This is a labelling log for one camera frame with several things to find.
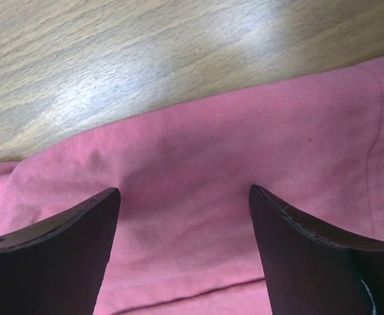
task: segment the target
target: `wood grain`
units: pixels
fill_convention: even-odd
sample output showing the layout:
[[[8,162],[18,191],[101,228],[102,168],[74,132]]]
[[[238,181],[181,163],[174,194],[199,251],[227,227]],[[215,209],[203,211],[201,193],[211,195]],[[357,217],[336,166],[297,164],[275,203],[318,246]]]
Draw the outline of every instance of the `wood grain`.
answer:
[[[0,0],[0,161],[384,55],[384,0]]]

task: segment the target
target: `wooden table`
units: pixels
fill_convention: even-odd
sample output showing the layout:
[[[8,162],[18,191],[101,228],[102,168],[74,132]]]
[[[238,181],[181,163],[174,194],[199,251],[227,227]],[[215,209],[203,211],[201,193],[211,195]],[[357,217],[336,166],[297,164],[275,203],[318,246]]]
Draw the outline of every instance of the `wooden table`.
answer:
[[[384,0],[0,0],[0,161],[383,55]]]

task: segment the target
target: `pink fabric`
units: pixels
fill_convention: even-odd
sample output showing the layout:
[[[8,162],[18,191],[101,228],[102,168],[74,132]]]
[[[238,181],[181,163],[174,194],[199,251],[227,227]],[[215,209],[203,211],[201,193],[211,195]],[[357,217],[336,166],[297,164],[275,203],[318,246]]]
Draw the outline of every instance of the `pink fabric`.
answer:
[[[132,117],[0,163],[0,235],[115,186],[121,214],[96,315],[269,314],[253,183],[384,240],[384,57]]]

